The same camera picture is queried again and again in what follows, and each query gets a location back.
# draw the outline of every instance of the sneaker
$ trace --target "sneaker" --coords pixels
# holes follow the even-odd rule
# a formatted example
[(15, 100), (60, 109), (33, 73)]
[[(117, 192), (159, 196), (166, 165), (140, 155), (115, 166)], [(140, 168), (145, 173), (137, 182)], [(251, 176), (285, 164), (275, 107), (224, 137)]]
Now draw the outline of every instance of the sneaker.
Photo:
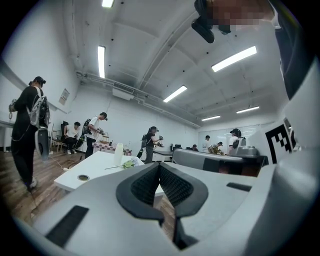
[(35, 177), (32, 178), (32, 182), (30, 184), (30, 189), (33, 189), (38, 184), (38, 181)]

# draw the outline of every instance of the backpack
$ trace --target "backpack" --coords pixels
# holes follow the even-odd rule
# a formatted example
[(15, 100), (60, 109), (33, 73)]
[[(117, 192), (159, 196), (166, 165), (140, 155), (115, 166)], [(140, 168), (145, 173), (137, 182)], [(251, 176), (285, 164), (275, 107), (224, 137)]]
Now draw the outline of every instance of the backpack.
[(144, 134), (142, 136), (142, 140), (141, 140), (141, 148), (145, 148), (147, 146), (147, 144), (151, 141), (151, 139), (149, 139), (149, 141), (147, 142), (147, 135)]
[(82, 134), (85, 135), (85, 134), (92, 134), (91, 131), (90, 131), (90, 128), (89, 128), (89, 123), (90, 123), (91, 119), (87, 119), (85, 122), (84, 122), (84, 125), (82, 127)]
[(41, 96), (41, 91), (38, 87), (34, 88), (36, 88), (38, 94), (34, 97), (32, 109), (29, 110), (26, 106), (26, 111), (30, 117), (30, 124), (38, 129), (40, 127), (48, 128), (50, 118), (48, 99), (45, 96)]

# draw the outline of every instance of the person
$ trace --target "person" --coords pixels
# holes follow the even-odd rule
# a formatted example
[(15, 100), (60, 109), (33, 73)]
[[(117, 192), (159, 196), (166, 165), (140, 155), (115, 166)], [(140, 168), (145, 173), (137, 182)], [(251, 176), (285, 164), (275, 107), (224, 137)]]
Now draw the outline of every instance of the person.
[(212, 147), (212, 145), (210, 144), (209, 140), (210, 140), (210, 136), (209, 135), (205, 136), (205, 141), (202, 144), (202, 152), (204, 153), (210, 153), (209, 149)]
[[(202, 3), (203, 0), (196, 0), (194, 6), (200, 7)], [(245, 27), (262, 20), (274, 26), (280, 52), (280, 71), (291, 100), (305, 79), (315, 53), (309, 47), (299, 22), (294, 17), (288, 18), (288, 13), (287, 7), (279, 0), (206, 1), (206, 18), (215, 20), (219, 25), (235, 25), (237, 29), (237, 26)]]
[(92, 143), (96, 142), (96, 139), (98, 138), (99, 134), (104, 133), (104, 131), (99, 128), (99, 121), (101, 120), (108, 120), (107, 113), (102, 112), (100, 115), (94, 116), (89, 122), (88, 128), (90, 130), (90, 133), (86, 135), (87, 148), (85, 152), (85, 158), (90, 157), (94, 153), (94, 147), (92, 146)]
[(73, 150), (73, 146), (77, 143), (77, 138), (79, 136), (79, 122), (74, 123), (74, 127), (71, 125), (66, 125), (64, 127), (65, 144), (67, 145), (67, 154), (76, 154), (77, 152)]
[(33, 177), (37, 127), (30, 124), (28, 111), (31, 111), (40, 96), (44, 95), (42, 86), (45, 83), (46, 81), (41, 76), (37, 76), (29, 83), (30, 86), (22, 91), (16, 102), (9, 106), (10, 112), (17, 111), (11, 136), (12, 156), (16, 169), (28, 191), (31, 191), (38, 183)]
[(156, 138), (156, 133), (158, 129), (155, 126), (152, 126), (149, 128), (148, 133), (146, 134), (146, 147), (145, 147), (145, 152), (146, 152), (146, 158), (144, 163), (149, 164), (152, 163), (152, 158), (154, 156), (154, 145), (156, 142), (161, 141), (161, 138)]
[(196, 145), (196, 144), (194, 144), (194, 145), (192, 146), (192, 150), (193, 150), (193, 151), (199, 151), (199, 150), (197, 149), (197, 145)]
[(237, 128), (230, 131), (230, 133), (231, 133), (231, 138), (229, 140), (228, 154), (230, 154), (230, 151), (233, 149), (234, 142), (241, 137), (241, 131)]

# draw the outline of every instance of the cap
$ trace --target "cap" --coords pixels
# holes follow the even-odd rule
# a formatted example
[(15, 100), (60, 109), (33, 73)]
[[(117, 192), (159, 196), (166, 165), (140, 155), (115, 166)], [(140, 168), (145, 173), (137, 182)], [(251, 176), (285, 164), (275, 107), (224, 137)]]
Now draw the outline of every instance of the cap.
[(100, 116), (104, 116), (104, 120), (108, 120), (108, 118), (107, 118), (107, 113), (106, 113), (106, 112), (102, 112), (102, 113), (100, 114)]

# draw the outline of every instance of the wooden floor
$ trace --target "wooden floor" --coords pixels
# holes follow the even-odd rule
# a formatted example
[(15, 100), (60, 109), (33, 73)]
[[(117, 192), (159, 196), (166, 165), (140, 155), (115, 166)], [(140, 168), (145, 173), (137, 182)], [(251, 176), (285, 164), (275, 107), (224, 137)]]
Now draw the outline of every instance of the wooden floor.
[[(79, 163), (81, 154), (68, 155), (63, 152), (54, 152), (50, 157), (65, 168)], [(56, 161), (49, 158), (46, 162), (42, 162), (35, 152), (33, 176), (38, 180), (38, 185), (32, 190), (32, 197), (21, 181), (12, 154), (0, 152), (0, 192), (11, 214), (32, 225), (37, 216), (66, 195), (63, 189), (54, 185), (54, 180), (64, 172)], [(172, 239), (175, 215), (166, 197), (161, 201), (160, 210), (165, 216), (162, 229)]]

